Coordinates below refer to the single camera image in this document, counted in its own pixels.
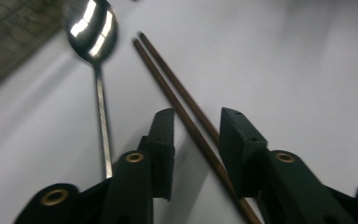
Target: tabletop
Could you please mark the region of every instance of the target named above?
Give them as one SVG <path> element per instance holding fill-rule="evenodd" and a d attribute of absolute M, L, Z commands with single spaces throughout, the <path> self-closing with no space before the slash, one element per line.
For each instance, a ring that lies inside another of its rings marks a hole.
<path fill-rule="evenodd" d="M 269 149 L 296 153 L 326 186 L 354 195 L 358 0 L 109 2 L 119 24 L 103 64 L 115 157 L 172 107 L 131 43 L 142 31 L 214 127 L 222 107 L 238 110 Z M 0 223 L 46 186 L 103 180 L 97 122 L 92 69 L 59 32 L 0 85 Z M 154 200 L 155 223 L 243 223 L 177 116 L 174 137 L 172 199 Z"/>

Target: spoon handle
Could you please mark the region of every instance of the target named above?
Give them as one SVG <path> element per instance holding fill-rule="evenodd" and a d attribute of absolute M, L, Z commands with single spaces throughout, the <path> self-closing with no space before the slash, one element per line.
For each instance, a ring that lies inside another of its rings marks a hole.
<path fill-rule="evenodd" d="M 103 89 L 103 74 L 100 65 L 93 66 L 95 73 L 95 87 L 97 97 L 97 108 L 98 108 L 98 120 L 100 121 L 100 136 L 101 136 L 101 150 L 103 156 L 103 173 L 105 178 L 112 177 L 112 154 L 111 150 L 111 138 L 109 132 L 109 122 L 107 119 L 106 103 L 104 100 L 104 89 Z"/>

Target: pair of chopsticks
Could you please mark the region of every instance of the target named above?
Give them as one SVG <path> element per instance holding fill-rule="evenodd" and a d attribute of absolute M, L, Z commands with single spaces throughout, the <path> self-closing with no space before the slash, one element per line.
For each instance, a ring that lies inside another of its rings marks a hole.
<path fill-rule="evenodd" d="M 188 104 L 190 109 L 195 114 L 196 118 L 201 122 L 202 127 L 206 130 L 206 132 L 211 136 L 213 141 L 216 143 L 216 145 L 219 145 L 219 134 L 217 130 L 214 128 L 212 123 L 207 119 L 205 114 L 202 112 L 202 110 L 197 106 L 193 98 L 190 96 L 190 94 L 186 91 L 186 89 L 183 87 L 181 82 L 178 80 L 176 75 L 173 73 L 173 71 L 170 69 L 170 67 L 164 62 L 164 60 L 159 56 L 156 49 L 153 47 L 153 45 L 150 43 L 150 41 L 147 39 L 147 37 L 143 34 L 139 34 L 139 39 L 141 39 L 142 43 L 145 45 L 149 53 L 153 56 L 155 61 L 157 62 L 158 66 L 161 68 L 161 70 L 165 73 L 166 77 L 170 80 L 172 85 L 177 89 L 179 94 L 183 97 L 185 102 Z M 153 61 L 148 56 L 146 50 L 142 46 L 141 42 L 138 39 L 133 40 L 133 45 L 135 46 L 136 50 L 138 51 L 139 55 L 141 56 L 142 60 L 144 61 L 145 65 L 147 66 L 150 73 L 153 75 L 156 82 L 159 84 L 161 89 L 164 91 L 165 95 L 175 108 L 176 112 L 178 113 L 180 119 L 183 121 L 183 123 L 186 126 L 187 131 L 190 133 L 191 138 L 193 141 L 197 144 L 199 147 L 201 153 L 207 160 L 207 162 L 210 164 L 212 169 L 217 174 L 217 177 L 219 178 L 220 182 L 226 189 L 230 199 L 232 202 L 234 202 L 234 205 L 236 206 L 237 210 L 241 214 L 241 217 L 245 220 L 245 222 L 259 224 L 261 223 L 257 216 L 255 215 L 254 211 L 250 207 L 250 205 L 244 200 L 244 199 L 237 199 L 234 188 L 231 184 L 231 181 L 229 180 L 227 171 L 225 170 L 222 163 L 217 159 L 217 157 L 214 155 L 211 147 L 208 145 L 207 141 L 202 136 L 200 130 L 198 127 L 194 124 L 194 122 L 191 120 L 190 116 L 186 113 L 185 109 L 181 105 L 181 103 L 176 98 L 175 94 L 171 90 L 170 86 L 165 81 L 164 77 L 161 75 L 157 67 L 154 65 Z"/>

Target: spoon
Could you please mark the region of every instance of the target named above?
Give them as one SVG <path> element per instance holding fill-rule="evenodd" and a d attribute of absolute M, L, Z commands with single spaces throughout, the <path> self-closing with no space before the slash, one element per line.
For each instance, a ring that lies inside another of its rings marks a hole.
<path fill-rule="evenodd" d="M 75 52 L 89 63 L 95 74 L 97 109 L 99 112 L 103 173 L 112 176 L 112 147 L 108 128 L 101 64 L 117 42 L 117 16 L 105 0 L 71 0 L 63 8 L 63 29 Z"/>

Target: metal spoon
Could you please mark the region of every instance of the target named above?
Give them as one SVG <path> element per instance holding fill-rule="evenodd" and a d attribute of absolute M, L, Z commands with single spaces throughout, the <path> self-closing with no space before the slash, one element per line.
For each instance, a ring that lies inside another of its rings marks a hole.
<path fill-rule="evenodd" d="M 95 73 L 97 108 L 103 150 L 103 172 L 112 176 L 112 151 L 104 100 L 102 62 L 117 42 L 117 16 L 105 0 L 71 0 L 63 8 L 63 29 L 75 52 L 88 62 Z"/>

